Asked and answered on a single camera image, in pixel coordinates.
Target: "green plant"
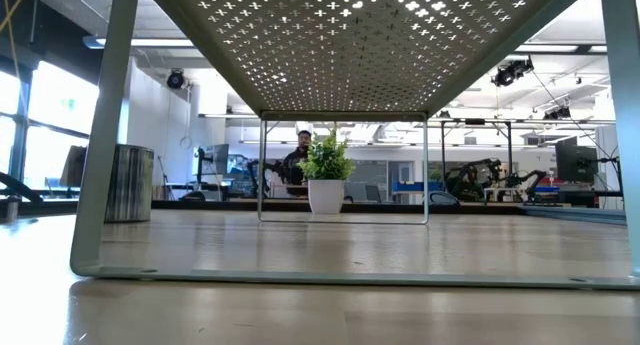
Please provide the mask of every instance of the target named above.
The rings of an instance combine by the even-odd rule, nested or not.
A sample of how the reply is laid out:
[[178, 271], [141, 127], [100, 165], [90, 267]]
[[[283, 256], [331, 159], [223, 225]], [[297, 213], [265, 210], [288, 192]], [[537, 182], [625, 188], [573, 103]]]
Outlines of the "green plant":
[[442, 172], [437, 169], [429, 170], [429, 181], [442, 181]]
[[306, 161], [298, 163], [308, 180], [347, 180], [354, 168], [352, 160], [344, 156], [347, 140], [338, 143], [336, 129], [319, 141], [316, 134], [309, 147]]

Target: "perforated metal table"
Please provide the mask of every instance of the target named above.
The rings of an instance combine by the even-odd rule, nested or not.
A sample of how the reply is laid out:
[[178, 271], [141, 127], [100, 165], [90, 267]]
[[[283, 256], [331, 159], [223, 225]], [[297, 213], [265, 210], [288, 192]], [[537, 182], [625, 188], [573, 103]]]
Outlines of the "perforated metal table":
[[[156, 1], [260, 116], [264, 158], [269, 120], [426, 122], [575, 0]], [[72, 247], [71, 266], [77, 274], [323, 284], [637, 288], [633, 279], [103, 266], [101, 229], [136, 3], [114, 0], [112, 5], [116, 11], [111, 12]], [[424, 149], [426, 164], [427, 146]]]

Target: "ceiling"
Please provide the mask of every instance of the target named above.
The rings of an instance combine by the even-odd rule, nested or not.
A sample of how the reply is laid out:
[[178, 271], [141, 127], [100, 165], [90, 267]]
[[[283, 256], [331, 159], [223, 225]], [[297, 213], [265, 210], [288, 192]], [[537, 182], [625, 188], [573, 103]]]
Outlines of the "ceiling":
[[[111, 0], [42, 0], [78, 25], [96, 36], [105, 36]], [[139, 0], [135, 37], [182, 38], [184, 35], [153, 0]], [[530, 39], [532, 43], [554, 44], [604, 44], [604, 26], [600, 0], [578, 0], [562, 15]], [[140, 64], [168, 73], [181, 67], [197, 81], [198, 73], [215, 71], [196, 49], [136, 50]], [[541, 114], [553, 105], [547, 90], [560, 101], [568, 99], [571, 107], [593, 107], [593, 95], [608, 87], [608, 64], [602, 55], [534, 55], [535, 73], [525, 75], [506, 88], [498, 88], [490, 82], [493, 72], [481, 77], [469, 89], [461, 93], [449, 108], [452, 113], [470, 114], [490, 118], [495, 115], [508, 117], [514, 110]], [[232, 90], [230, 104], [242, 104], [242, 99]]]

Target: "computer monitor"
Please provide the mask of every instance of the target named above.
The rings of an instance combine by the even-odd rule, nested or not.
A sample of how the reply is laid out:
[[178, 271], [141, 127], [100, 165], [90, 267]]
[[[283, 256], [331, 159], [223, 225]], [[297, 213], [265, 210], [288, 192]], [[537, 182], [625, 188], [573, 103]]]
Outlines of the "computer monitor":
[[206, 175], [226, 175], [229, 161], [229, 144], [207, 146], [204, 150]]
[[556, 144], [558, 179], [593, 183], [598, 173], [598, 153], [586, 146]]

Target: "man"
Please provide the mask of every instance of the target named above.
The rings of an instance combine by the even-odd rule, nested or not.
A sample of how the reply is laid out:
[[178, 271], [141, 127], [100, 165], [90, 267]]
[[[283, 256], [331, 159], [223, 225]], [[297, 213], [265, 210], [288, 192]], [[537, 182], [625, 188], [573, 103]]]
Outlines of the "man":
[[[302, 173], [302, 169], [298, 167], [298, 163], [307, 159], [310, 144], [311, 133], [307, 130], [300, 131], [298, 133], [298, 147], [294, 152], [284, 158], [283, 166], [285, 176], [291, 185], [302, 185], [304, 174]], [[287, 189], [287, 192], [291, 195], [305, 195], [307, 193], [306, 189], [294, 188]]]

